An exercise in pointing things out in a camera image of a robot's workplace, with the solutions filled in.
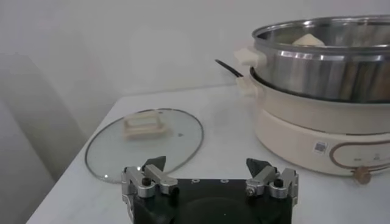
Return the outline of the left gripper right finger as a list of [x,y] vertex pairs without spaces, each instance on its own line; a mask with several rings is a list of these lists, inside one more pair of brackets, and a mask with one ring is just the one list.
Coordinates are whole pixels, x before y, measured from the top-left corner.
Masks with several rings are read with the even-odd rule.
[[268,193],[272,198],[298,199],[299,175],[293,169],[285,168],[282,172],[267,161],[253,158],[246,159],[246,165],[252,178],[246,180],[246,194],[257,197]]

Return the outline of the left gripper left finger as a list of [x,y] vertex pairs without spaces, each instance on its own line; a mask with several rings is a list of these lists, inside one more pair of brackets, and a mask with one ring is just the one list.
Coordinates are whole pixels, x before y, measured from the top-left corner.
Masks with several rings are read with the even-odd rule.
[[179,181],[163,172],[166,157],[148,159],[140,168],[125,167],[121,174],[122,197],[136,195],[140,198],[151,198],[156,189],[163,195],[174,196],[179,190]]

